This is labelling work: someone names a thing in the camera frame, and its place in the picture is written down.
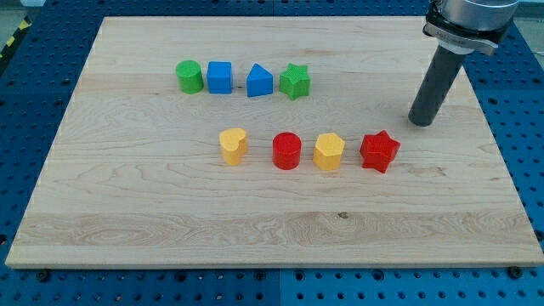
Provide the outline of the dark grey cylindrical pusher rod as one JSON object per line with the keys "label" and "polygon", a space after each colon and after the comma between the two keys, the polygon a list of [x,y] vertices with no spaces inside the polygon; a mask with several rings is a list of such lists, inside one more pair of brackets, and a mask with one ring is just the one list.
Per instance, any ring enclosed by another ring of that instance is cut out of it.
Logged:
{"label": "dark grey cylindrical pusher rod", "polygon": [[408,114],[413,124],[427,127],[433,123],[465,57],[441,46],[436,48]]}

